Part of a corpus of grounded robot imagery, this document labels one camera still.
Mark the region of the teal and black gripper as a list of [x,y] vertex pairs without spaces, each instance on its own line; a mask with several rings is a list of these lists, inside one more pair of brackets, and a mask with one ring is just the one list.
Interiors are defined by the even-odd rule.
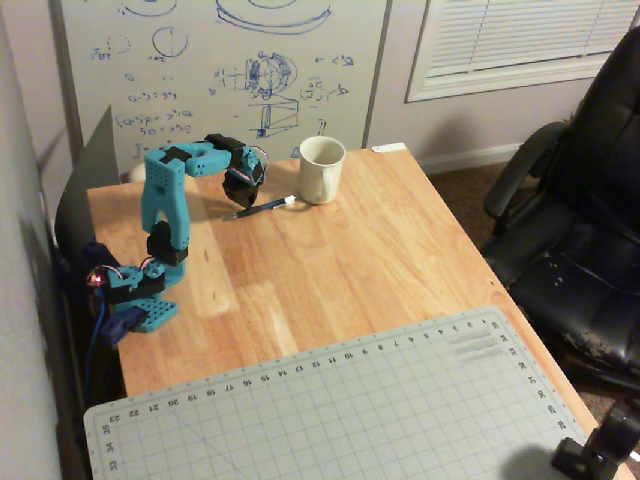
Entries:
[[242,146],[231,152],[222,187],[225,195],[243,208],[251,208],[264,183],[266,166],[262,162],[265,151],[256,146]]

